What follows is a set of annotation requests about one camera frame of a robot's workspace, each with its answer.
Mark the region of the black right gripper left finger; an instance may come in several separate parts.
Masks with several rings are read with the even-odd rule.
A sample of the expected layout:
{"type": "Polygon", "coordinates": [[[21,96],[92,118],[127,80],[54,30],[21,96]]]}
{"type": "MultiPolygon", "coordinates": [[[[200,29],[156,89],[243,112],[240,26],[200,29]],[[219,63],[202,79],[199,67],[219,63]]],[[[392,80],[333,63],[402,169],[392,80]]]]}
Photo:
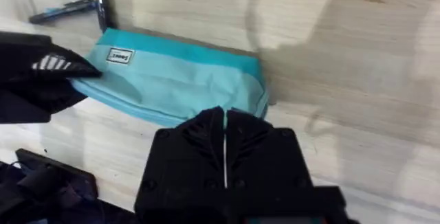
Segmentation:
{"type": "Polygon", "coordinates": [[[224,111],[206,109],[154,136],[138,195],[224,188],[224,111]]]}

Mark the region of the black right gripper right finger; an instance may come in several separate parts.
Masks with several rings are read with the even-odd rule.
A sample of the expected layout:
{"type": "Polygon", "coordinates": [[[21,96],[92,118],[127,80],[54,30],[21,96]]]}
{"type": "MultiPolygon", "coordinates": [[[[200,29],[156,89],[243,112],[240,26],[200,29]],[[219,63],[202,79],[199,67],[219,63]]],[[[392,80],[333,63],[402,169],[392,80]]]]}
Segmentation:
{"type": "Polygon", "coordinates": [[[226,114],[226,177],[230,188],[286,190],[313,183],[295,132],[248,113],[226,114]]]}

